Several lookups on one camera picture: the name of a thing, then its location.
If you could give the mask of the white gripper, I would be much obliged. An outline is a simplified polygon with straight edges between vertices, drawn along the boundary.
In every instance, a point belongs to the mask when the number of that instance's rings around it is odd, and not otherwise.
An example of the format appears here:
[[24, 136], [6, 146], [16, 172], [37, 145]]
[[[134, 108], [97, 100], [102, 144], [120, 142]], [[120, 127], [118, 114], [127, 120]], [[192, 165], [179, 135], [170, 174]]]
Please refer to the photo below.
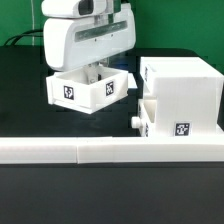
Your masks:
[[43, 0], [47, 64], [57, 71], [84, 67], [88, 83], [98, 81], [91, 64], [132, 49], [136, 42], [131, 4], [121, 0]]

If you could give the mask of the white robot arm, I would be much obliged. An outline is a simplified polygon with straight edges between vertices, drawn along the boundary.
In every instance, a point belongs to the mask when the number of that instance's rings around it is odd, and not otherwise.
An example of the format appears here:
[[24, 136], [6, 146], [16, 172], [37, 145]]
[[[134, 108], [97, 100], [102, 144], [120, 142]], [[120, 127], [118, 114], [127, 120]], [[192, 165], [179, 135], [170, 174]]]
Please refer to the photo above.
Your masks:
[[121, 0], [43, 0], [47, 64], [65, 72], [132, 49], [136, 42], [130, 3]]

